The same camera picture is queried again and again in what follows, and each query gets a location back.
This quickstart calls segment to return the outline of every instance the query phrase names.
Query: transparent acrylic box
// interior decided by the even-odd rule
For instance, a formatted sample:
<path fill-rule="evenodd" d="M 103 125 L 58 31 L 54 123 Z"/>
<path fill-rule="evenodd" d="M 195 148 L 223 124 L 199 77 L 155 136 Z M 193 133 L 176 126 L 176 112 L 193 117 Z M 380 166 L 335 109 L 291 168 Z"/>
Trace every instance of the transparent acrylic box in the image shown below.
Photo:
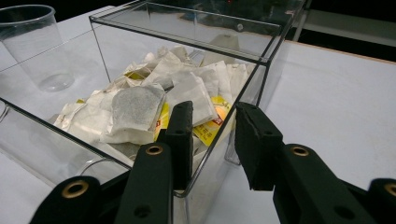
<path fill-rule="evenodd" d="M 18 129 L 24 129 L 26 132 L 21 138 L 29 140 L 16 144 L 19 140 L 2 137 L 0 147 L 11 146 L 6 149 L 12 148 L 12 150 L 30 147 L 33 139 L 31 136 L 35 134 L 37 127 L 45 130 L 42 134 L 37 132 L 38 135 L 41 134 L 41 138 L 45 139 L 51 136 L 49 133 L 55 132 L 61 137 L 70 139 L 68 134 L 50 125 L 53 123 L 49 121 L 50 118 L 59 113 L 64 104 L 89 96 L 95 90 L 101 90 L 108 84 L 108 81 L 119 77 L 128 64 L 141 61 L 148 52 L 155 52 L 162 46 L 172 48 L 174 45 L 182 45 L 186 47 L 190 56 L 210 51 L 234 58 L 238 63 L 253 63 L 254 70 L 236 101 L 253 105 L 261 104 L 261 108 L 265 108 L 276 88 L 284 59 L 288 53 L 281 43 L 303 4 L 302 1 L 291 2 L 293 3 L 291 8 L 294 11 L 286 10 L 287 13 L 284 15 L 286 20 L 280 24 L 237 19 L 193 9 L 167 7 L 148 1 L 132 2 L 91 16 L 92 31 L 52 49 L 65 49 L 71 60 L 72 70 L 77 80 L 69 89 L 46 94 L 30 88 L 26 76 L 22 74 L 20 64 L 0 71 L 2 79 L 5 80 L 0 82 L 0 97 L 12 103 L 10 104 L 12 113 L 4 117 L 3 122 L 0 123 L 0 129 L 5 130 L 4 132 L 13 130 L 9 129 L 11 125 L 16 128 L 10 133 L 14 135 L 18 134 Z M 176 27 L 182 28 L 181 31 L 175 30 L 174 22 L 177 23 Z M 239 50 L 228 49 L 226 46 L 214 43 L 213 40 L 218 35 L 236 35 Z M 204 222 L 207 210 L 231 165 L 227 161 L 238 163 L 233 151 L 234 113 L 232 109 L 208 151 L 196 158 L 202 161 L 195 167 L 196 171 L 193 173 L 187 190 L 175 192 L 175 223 Z M 10 117 L 12 114 L 18 114 L 17 117 L 20 118 L 16 120 L 26 117 L 25 125 L 29 124 L 30 128 L 21 128 L 13 122 L 7 122 L 7 119 L 12 118 Z M 110 170 L 116 171 L 112 173 L 113 175 L 122 173 L 121 162 L 96 151 L 97 149 L 91 146 L 84 145 L 78 139 L 71 138 L 72 141 L 77 141 L 77 144 L 82 144 L 83 148 L 87 148 L 90 151 L 88 154 L 92 154 L 92 159 L 79 163 L 74 170 L 68 169 L 67 166 L 59 169 L 68 175 L 60 175 L 58 178 L 49 177 L 51 174 L 43 168 L 55 166 L 54 162 L 44 161 L 39 157 L 32 157 L 28 161 L 20 160 L 18 154 L 23 154 L 23 151 L 10 157 L 51 188 L 67 177 L 79 175 L 90 162 L 99 161 L 103 157 L 111 161 L 104 164 L 104 169 L 110 166 Z M 48 147 L 43 151 L 32 150 L 30 153 L 45 153 L 46 150 L 49 154 L 54 153 Z M 71 165 L 73 162 L 74 160 L 71 160 L 67 164 Z"/>

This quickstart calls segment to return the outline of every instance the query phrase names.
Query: cup base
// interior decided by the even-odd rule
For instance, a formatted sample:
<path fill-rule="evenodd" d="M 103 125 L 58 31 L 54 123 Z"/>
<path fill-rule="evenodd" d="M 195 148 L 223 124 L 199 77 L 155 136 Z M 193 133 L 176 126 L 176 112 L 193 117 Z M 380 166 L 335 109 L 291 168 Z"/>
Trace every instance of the cup base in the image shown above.
<path fill-rule="evenodd" d="M 61 91 L 71 86 L 73 82 L 74 78 L 70 74 L 55 74 L 42 80 L 38 84 L 38 88 L 42 91 Z"/>

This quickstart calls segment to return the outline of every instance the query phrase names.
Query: white table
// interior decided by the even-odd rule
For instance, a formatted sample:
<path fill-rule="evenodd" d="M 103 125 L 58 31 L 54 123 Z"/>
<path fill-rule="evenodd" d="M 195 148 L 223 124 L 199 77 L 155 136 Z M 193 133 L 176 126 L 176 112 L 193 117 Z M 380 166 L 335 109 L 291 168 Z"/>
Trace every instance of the white table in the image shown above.
<path fill-rule="evenodd" d="M 87 15 L 59 22 L 64 40 L 91 29 Z M 396 64 L 285 44 L 290 47 L 288 62 L 265 111 L 284 134 L 285 143 L 313 148 L 339 178 L 364 189 L 373 178 L 396 178 L 396 103 L 392 99 L 396 95 Z M 21 169 L 12 168 L 10 172 L 12 164 L 4 164 L 7 158 L 0 160 L 0 201 L 7 198 L 13 203 L 18 201 L 14 197 L 31 190 L 26 184 L 35 181 L 22 178 Z M 21 189 L 14 194 L 5 191 L 3 180 L 7 178 L 16 180 L 15 186 Z M 50 190 L 36 187 L 40 190 L 34 200 Z M 15 211 L 19 215 L 10 217 Z M 29 206 L 14 203 L 0 209 L 0 223 L 26 223 L 33 212 Z M 250 191 L 242 167 L 230 170 L 206 220 L 278 222 L 272 192 Z"/>

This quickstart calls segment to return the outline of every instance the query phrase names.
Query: yellow tea tag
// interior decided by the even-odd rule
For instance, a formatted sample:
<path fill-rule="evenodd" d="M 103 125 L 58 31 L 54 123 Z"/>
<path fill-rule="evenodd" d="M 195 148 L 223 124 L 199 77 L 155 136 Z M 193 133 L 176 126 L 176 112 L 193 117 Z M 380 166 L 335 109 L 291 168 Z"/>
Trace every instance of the yellow tea tag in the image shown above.
<path fill-rule="evenodd" d="M 230 112 L 231 105 L 225 101 L 221 96 L 214 96 L 211 98 L 213 106 L 218 113 L 216 119 L 212 119 L 207 123 L 198 125 L 192 129 L 197 137 L 208 147 L 212 144 L 213 139 L 219 131 L 221 124 Z"/>
<path fill-rule="evenodd" d="M 169 124 L 169 104 L 163 103 L 163 109 L 161 110 L 160 117 L 157 120 L 154 133 L 154 141 L 157 141 L 158 135 L 161 129 L 167 129 Z"/>

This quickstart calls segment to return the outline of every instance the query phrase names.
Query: clear plastic cup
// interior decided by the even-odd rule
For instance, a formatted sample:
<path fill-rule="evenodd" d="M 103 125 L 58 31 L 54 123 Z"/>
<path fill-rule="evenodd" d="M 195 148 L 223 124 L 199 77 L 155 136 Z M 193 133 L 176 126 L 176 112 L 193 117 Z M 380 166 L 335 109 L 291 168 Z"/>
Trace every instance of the clear plastic cup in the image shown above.
<path fill-rule="evenodd" d="M 42 91 L 60 91 L 74 78 L 56 25 L 53 7 L 25 5 L 0 9 L 0 40 Z"/>

